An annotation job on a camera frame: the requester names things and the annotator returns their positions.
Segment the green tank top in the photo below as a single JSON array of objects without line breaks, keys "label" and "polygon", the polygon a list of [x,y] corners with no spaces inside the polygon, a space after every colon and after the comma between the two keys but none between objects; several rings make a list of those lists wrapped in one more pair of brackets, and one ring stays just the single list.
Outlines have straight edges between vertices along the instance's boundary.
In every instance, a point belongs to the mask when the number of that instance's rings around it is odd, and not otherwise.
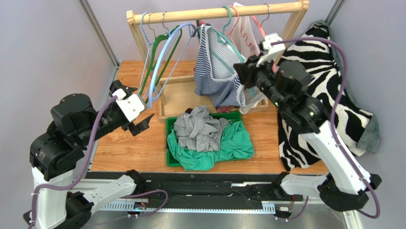
[{"label": "green tank top", "polygon": [[197,152],[181,147],[175,131],[168,135],[167,144],[170,155],[186,171],[208,171],[218,162],[250,159],[254,156],[254,146],[242,121],[235,121],[225,127],[218,151]]}]

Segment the green plastic tray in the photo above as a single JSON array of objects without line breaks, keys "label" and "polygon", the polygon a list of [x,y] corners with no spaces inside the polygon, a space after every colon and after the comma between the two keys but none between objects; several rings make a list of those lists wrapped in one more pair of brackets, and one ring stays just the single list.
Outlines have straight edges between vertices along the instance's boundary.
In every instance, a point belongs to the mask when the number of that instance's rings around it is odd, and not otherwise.
[{"label": "green plastic tray", "polygon": [[[212,113],[212,114],[210,114],[210,116],[212,116],[215,119],[225,118],[230,122],[230,124],[243,120],[241,113],[239,113],[238,111],[233,111],[230,113],[222,113],[222,114]],[[168,135],[170,133],[173,132],[174,123],[177,120],[177,118],[178,118],[177,116],[174,116],[174,117],[169,117],[166,119],[166,121],[165,121],[166,138],[168,137]],[[169,149],[169,145],[167,142],[166,142],[166,163],[167,163],[167,166],[169,166],[169,167],[180,167],[181,166],[179,161],[173,157],[172,152]]]}]

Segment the thin pink wire hanger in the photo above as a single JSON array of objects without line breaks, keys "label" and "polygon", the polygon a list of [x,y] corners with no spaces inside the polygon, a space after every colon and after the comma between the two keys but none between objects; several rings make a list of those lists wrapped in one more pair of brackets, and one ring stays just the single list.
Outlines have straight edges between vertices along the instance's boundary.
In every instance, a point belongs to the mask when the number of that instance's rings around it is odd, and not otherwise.
[{"label": "thin pink wire hanger", "polygon": [[[236,25],[238,24],[238,21],[239,21],[239,19],[240,19],[240,15],[239,15],[239,12],[238,12],[238,10],[236,9],[236,7],[234,7],[233,5],[229,5],[228,7],[226,7],[226,9],[228,9],[228,10],[230,10],[230,11],[231,11],[231,9],[232,9],[232,10],[236,13],[236,16],[237,16],[237,19],[233,19],[233,27],[230,29],[230,31],[229,31],[228,33],[225,33],[225,35],[227,35],[227,36],[230,37],[231,42],[232,42],[233,44],[235,44],[234,41],[233,41],[233,38],[232,38],[232,33],[233,33],[233,31],[234,31]],[[209,24],[206,23],[206,22],[203,21],[203,20],[197,20],[197,21],[196,21],[196,25],[197,25],[197,26],[201,26],[201,25],[209,25]]]}]

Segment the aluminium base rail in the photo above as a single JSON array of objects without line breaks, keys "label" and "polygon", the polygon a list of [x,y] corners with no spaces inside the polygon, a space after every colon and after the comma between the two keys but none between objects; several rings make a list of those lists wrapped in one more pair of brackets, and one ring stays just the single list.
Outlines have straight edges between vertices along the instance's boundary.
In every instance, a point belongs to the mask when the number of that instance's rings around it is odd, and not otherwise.
[{"label": "aluminium base rail", "polygon": [[355,211],[272,192],[274,174],[144,172],[143,198],[99,210],[88,229],[360,229]]}]

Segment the white tank top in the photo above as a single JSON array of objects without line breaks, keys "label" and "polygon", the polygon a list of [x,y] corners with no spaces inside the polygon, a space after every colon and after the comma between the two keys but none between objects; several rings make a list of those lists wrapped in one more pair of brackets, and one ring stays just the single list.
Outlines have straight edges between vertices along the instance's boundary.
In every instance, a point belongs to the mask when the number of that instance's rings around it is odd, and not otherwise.
[{"label": "white tank top", "polygon": [[[239,8],[242,6],[243,5],[238,2],[233,4],[233,7],[236,8],[238,12]],[[231,38],[233,39],[237,50],[247,59],[252,55],[258,55],[260,50],[254,38],[250,17],[241,16],[239,13],[239,16],[233,20],[236,22],[236,25],[231,33]],[[250,89],[244,89],[244,96],[245,106],[239,108],[239,111],[242,114],[247,114],[250,110],[256,108],[263,99],[266,99],[256,86]]]}]

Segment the zebra print blanket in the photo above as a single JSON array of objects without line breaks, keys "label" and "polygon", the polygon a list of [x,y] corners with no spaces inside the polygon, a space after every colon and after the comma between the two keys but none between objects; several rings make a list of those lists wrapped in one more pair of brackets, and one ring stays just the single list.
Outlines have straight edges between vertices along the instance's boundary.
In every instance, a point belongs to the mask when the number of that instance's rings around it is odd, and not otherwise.
[{"label": "zebra print blanket", "polygon": [[[298,41],[283,53],[280,62],[298,61],[311,74],[308,94],[319,99],[328,112],[332,111],[341,87],[344,65],[339,52],[320,41]],[[335,127],[345,145],[355,156],[377,153],[381,140],[378,118],[363,109],[349,85],[335,111]],[[306,169],[320,157],[314,149],[278,117],[279,156],[286,171]]]}]

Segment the maroon printed tank top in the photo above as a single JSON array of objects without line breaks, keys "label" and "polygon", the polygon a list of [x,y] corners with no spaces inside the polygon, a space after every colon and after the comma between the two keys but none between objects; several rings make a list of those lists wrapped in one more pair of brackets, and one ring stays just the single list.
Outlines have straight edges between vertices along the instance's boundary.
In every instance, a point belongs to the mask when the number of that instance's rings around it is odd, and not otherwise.
[{"label": "maroon printed tank top", "polygon": [[216,112],[219,114],[222,114],[222,113],[229,114],[233,108],[234,108],[234,106],[232,106],[232,105],[231,106],[220,106],[216,109]]}]

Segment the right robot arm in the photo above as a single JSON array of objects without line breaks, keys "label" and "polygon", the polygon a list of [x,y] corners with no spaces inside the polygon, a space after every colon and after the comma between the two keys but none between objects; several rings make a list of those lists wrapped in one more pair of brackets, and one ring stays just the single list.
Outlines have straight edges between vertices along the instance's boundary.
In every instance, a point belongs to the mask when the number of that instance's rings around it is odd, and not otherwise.
[{"label": "right robot arm", "polygon": [[381,177],[367,172],[338,136],[323,103],[307,93],[311,75],[297,61],[285,61],[277,72],[273,62],[251,56],[234,64],[241,83],[257,87],[276,107],[280,117],[318,154],[328,173],[317,176],[281,173],[272,182],[276,192],[320,198],[335,211],[360,211]]}]

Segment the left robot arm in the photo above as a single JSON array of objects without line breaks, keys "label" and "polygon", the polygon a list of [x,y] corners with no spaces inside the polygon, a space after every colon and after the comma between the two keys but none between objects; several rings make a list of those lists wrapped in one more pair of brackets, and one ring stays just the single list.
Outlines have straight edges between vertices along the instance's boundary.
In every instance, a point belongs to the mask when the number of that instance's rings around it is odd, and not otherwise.
[{"label": "left robot arm", "polygon": [[70,94],[51,109],[53,121],[30,146],[34,190],[31,210],[23,216],[29,228],[79,229],[102,207],[145,191],[146,180],[136,170],[94,190],[72,188],[87,171],[96,140],[118,128],[134,136],[149,128],[149,117],[134,122],[146,108],[135,87],[115,80],[99,111],[85,94]]}]

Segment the grey tank top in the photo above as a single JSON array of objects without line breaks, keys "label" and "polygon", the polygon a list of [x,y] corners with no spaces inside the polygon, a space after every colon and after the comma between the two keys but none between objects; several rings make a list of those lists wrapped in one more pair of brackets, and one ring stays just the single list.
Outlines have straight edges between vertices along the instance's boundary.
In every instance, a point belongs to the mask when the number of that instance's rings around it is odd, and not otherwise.
[{"label": "grey tank top", "polygon": [[215,152],[220,150],[222,134],[229,123],[225,118],[212,117],[207,106],[201,105],[177,117],[174,130],[180,147],[198,153]]}]

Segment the light blue plastic hanger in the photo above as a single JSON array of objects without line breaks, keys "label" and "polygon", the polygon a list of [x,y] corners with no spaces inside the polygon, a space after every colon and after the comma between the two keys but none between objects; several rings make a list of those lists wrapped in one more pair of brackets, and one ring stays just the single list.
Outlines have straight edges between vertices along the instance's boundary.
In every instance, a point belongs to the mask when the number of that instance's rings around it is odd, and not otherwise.
[{"label": "light blue plastic hanger", "polygon": [[163,41],[165,43],[161,52],[156,58],[155,63],[153,64],[152,78],[148,87],[148,93],[146,94],[146,104],[149,109],[152,108],[153,102],[157,101],[163,93],[163,89],[158,89],[157,85],[167,68],[169,60],[173,56],[173,52],[176,50],[179,44],[179,40],[183,35],[183,29],[186,29],[186,35],[188,35],[189,40],[191,40],[194,37],[193,33],[196,29],[196,25],[192,22],[177,25],[173,29],[162,34],[164,36]]}]

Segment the navy maroon tank top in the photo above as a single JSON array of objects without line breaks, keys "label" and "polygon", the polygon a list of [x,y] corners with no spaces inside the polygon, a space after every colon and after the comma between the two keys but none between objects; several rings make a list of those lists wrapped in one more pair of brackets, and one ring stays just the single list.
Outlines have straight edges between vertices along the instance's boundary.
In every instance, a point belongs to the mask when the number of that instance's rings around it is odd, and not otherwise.
[{"label": "navy maroon tank top", "polygon": [[190,114],[192,111],[193,111],[192,108],[188,108],[188,109],[185,111],[185,113]]}]

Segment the pink plastic hanger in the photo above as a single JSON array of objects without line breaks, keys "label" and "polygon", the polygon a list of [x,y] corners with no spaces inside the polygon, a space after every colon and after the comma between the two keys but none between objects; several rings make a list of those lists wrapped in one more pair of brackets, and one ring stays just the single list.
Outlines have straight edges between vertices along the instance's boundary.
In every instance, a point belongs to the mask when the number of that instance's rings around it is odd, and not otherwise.
[{"label": "pink plastic hanger", "polygon": [[236,25],[237,32],[232,33],[232,38],[236,38],[238,41],[237,48],[240,53],[246,57],[251,55],[258,55],[260,53],[258,44],[254,38],[254,33],[251,27],[251,22],[257,27],[261,37],[265,37],[266,33],[262,27],[264,21],[259,22],[259,20],[254,15],[241,16]]}]

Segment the wooden clothes rack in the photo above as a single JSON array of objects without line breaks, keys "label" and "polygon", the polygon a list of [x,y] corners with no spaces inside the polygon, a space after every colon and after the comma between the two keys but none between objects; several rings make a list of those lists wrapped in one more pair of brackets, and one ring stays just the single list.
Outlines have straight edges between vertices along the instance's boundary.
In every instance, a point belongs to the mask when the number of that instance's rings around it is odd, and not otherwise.
[{"label": "wooden clothes rack", "polygon": [[[309,5],[310,3],[307,0],[298,0],[296,2],[288,3],[268,3],[240,7],[239,13],[241,16],[289,13],[290,17],[281,35],[282,39],[285,40],[293,37],[305,16]],[[129,10],[126,13],[127,23],[130,27],[132,36],[142,59],[147,62],[150,60],[151,56],[147,53],[147,45],[145,39],[142,37],[142,25],[157,24],[160,22],[218,19],[226,18],[227,16],[228,13],[225,8],[170,11],[168,13],[158,12],[147,14],[146,16],[140,14],[136,15],[132,10]],[[236,13],[232,12],[231,16],[236,17]],[[209,98],[199,97],[193,92],[193,83],[194,80],[192,75],[166,77],[158,82],[158,89],[163,89],[163,95],[159,97],[157,102],[157,118],[159,122],[164,123],[167,118],[179,116],[187,108],[194,108],[199,105],[206,105],[212,113],[216,111]]]}]

